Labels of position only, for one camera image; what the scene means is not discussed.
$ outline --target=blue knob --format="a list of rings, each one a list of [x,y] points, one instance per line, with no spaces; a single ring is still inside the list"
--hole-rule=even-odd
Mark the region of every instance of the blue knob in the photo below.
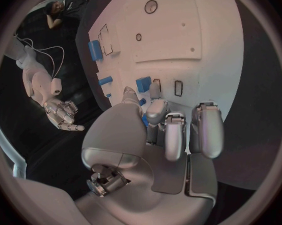
[[[143,106],[145,103],[146,103],[146,99],[142,98],[141,100],[139,100],[140,106]]]
[[[112,81],[113,81],[113,78],[111,76],[108,76],[106,78],[100,79],[99,80],[99,85],[102,86],[102,85],[108,84],[108,83],[110,83]]]

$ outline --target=dark floor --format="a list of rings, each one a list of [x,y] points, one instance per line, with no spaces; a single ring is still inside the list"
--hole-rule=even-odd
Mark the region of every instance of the dark floor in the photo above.
[[[272,149],[268,150],[273,153],[270,156],[272,159],[279,145],[282,130],[281,72],[275,54],[273,55],[273,51],[269,49],[269,39],[261,30],[261,26],[254,25],[250,28],[252,15],[240,3],[238,6],[243,29],[246,32],[244,49],[247,54],[244,55],[239,90],[225,121],[228,153],[224,154],[223,158],[225,156],[233,158],[233,154],[229,153],[233,150],[231,146],[242,150],[242,148],[249,147],[249,142],[251,142]],[[71,25],[64,26],[61,30],[49,30],[46,17],[42,11],[37,10],[27,16],[18,32],[21,38],[33,39],[38,49],[51,46],[62,46],[65,49],[65,63],[57,76],[63,81],[63,92],[60,97],[76,103],[79,109],[76,123],[84,125],[86,127],[84,131],[60,131],[53,127],[44,110],[26,96],[22,71],[14,61],[4,58],[0,72],[0,126],[10,142],[27,159],[27,178],[61,188],[74,200],[88,192],[86,179],[89,178],[89,172],[81,161],[81,145],[88,128],[102,113],[91,93],[78,57],[75,46],[77,25],[72,21]],[[48,53],[54,57],[56,64],[59,64],[62,52],[55,48]],[[51,60],[46,55],[39,54],[37,59],[48,71],[52,71]],[[258,123],[252,124],[250,114],[254,111],[259,111],[254,114],[255,121]],[[259,156],[260,151],[262,151],[261,148],[250,153],[252,159],[241,165],[250,168],[250,162],[254,162],[256,158],[267,159],[268,155],[271,155],[264,151]],[[234,162],[233,165],[229,167],[221,160],[215,161],[216,169],[225,171],[217,173],[220,181],[229,183],[225,180],[227,178],[225,174],[232,176],[234,183],[240,182],[236,180],[240,176],[243,176],[241,180],[247,178],[245,174],[238,173],[240,163],[232,162]],[[251,179],[247,178],[247,181],[245,185],[248,188],[256,186]],[[206,225],[215,225],[226,219],[254,193],[253,190],[238,188],[222,182],[218,183],[217,204]],[[266,222],[282,225],[282,196],[255,224],[261,225]]]

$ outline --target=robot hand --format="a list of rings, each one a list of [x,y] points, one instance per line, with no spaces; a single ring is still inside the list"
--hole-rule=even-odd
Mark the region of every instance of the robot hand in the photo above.
[[[74,125],[74,114],[78,109],[72,101],[60,101],[53,98],[44,103],[44,108],[50,122],[58,129],[68,131],[83,131],[85,128],[81,125]]]

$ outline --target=cable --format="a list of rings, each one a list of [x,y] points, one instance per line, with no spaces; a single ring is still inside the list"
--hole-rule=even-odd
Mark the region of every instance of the cable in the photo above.
[[[52,46],[52,47],[45,48],[45,49],[36,49],[36,48],[34,48],[33,41],[32,41],[30,38],[21,39],[21,38],[18,37],[17,34],[16,34],[15,36],[16,36],[20,41],[23,41],[23,42],[27,43],[30,47],[32,47],[33,50],[35,50],[35,51],[37,51],[37,52],[39,52],[39,53],[42,53],[42,54],[46,54],[47,56],[49,56],[49,57],[51,58],[51,61],[52,61],[52,64],[53,64],[53,72],[52,72],[51,78],[54,79],[54,78],[56,77],[57,73],[60,71],[62,65],[63,65],[64,58],[65,58],[65,50],[64,50],[61,46]],[[61,62],[61,64],[60,64],[60,66],[59,66],[59,68],[58,68],[58,70],[57,70],[57,72],[56,72],[55,75],[54,75],[54,72],[55,72],[55,63],[54,63],[53,58],[52,58],[48,53],[43,52],[44,50],[53,49],[53,48],[60,48],[60,49],[63,50],[62,62]]]

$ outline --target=black shirt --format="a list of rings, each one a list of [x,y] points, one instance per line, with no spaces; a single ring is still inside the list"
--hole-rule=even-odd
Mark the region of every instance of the black shirt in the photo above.
[[[65,9],[59,13],[57,19],[65,18],[81,19],[88,0],[64,0]]]

